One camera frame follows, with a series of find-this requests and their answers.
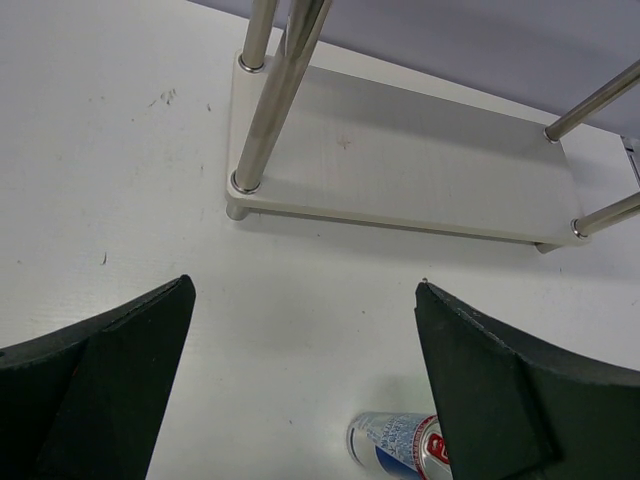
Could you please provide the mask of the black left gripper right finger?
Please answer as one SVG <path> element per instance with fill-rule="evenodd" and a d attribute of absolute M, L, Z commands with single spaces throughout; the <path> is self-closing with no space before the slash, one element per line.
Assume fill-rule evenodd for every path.
<path fill-rule="evenodd" d="M 454 478 L 638 478 L 638 371 L 539 339 L 433 283 L 415 295 Z"/>

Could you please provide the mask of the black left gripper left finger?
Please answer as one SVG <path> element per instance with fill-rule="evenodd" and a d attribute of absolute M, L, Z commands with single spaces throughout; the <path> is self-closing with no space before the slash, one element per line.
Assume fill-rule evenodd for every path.
<path fill-rule="evenodd" d="M 182 275 L 2 348 L 2 478 L 145 478 L 195 300 Z"/>

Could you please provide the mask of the blue silver energy drink can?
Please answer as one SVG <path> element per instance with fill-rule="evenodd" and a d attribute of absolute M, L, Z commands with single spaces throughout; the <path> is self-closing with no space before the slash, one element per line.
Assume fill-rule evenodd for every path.
<path fill-rule="evenodd" d="M 363 412 L 349 424 L 346 446 L 366 471 L 394 479 L 451 480 L 438 416 Z"/>

